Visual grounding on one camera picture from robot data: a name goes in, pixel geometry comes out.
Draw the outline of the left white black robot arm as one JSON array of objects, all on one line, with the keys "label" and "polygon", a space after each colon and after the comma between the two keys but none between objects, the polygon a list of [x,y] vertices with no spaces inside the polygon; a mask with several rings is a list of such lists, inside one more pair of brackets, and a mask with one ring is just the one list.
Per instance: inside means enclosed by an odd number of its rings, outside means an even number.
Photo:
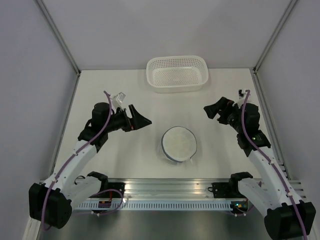
[{"label": "left white black robot arm", "polygon": [[113,110],[106,102],[94,105],[89,119],[77,138],[73,153],[43,183],[34,183],[28,191],[29,216],[42,224],[61,229],[73,211],[86,199],[96,195],[104,198],[109,193],[108,177],[92,171],[80,183],[76,178],[86,164],[95,157],[108,140],[108,134],[117,130],[136,131],[152,124],[136,108]]}]

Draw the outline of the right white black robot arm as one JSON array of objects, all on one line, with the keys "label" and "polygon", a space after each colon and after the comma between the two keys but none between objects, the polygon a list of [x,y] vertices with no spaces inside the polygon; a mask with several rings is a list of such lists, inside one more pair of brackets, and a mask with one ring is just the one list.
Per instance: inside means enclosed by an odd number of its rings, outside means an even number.
[{"label": "right white black robot arm", "polygon": [[304,202],[289,183],[278,162],[267,136],[260,130],[257,105],[245,101],[238,104],[226,97],[207,105],[208,118],[231,126],[237,133],[237,143],[258,170],[264,187],[260,187],[248,172],[234,173],[229,178],[228,192],[244,196],[263,217],[271,239],[308,238],[314,223],[316,209]]}]

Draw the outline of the round white mesh laundry bag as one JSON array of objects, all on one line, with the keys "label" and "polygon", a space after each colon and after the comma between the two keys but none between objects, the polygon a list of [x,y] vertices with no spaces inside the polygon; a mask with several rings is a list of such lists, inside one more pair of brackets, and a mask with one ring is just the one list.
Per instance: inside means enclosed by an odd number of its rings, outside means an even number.
[{"label": "round white mesh laundry bag", "polygon": [[183,126],[174,126],[162,135],[160,149],[168,160],[184,163],[197,153],[198,144],[192,131]]}]

